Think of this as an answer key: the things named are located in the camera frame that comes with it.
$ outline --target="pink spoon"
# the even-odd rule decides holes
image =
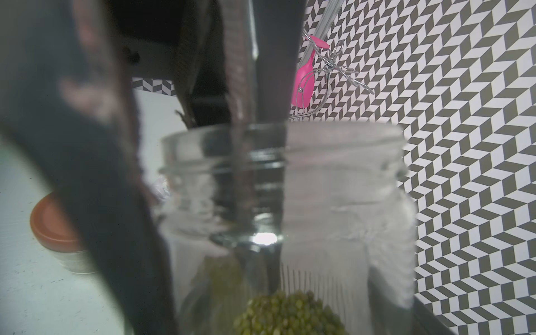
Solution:
[[[330,45],[321,39],[311,35],[311,39],[319,48],[329,49]],[[294,88],[292,90],[292,105],[299,108],[308,107],[311,103],[312,93],[315,90],[315,73],[312,70],[312,61],[315,57],[315,50],[312,50],[309,61],[298,69],[296,79],[294,80]]]

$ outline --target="black and white geometric pattern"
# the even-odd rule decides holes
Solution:
[[[458,334],[536,333],[535,24],[536,0],[347,0],[327,42],[375,95],[332,75],[306,118],[404,129],[416,295]]]
[[[165,95],[176,95],[175,86],[171,83],[171,80],[133,77],[132,88]]]

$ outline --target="small container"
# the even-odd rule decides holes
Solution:
[[[42,198],[32,210],[30,227],[35,238],[72,273],[96,272],[89,252],[81,245],[54,193]]]

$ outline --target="mesh lid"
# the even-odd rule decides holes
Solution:
[[[84,250],[54,193],[42,198],[32,210],[30,227],[45,248],[58,252]]]

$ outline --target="white countertop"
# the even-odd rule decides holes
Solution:
[[[144,179],[156,180],[159,139],[184,130],[175,97],[135,91]],[[63,269],[33,237],[29,215],[49,187],[16,148],[0,140],[0,334],[123,334],[121,311],[98,274]]]

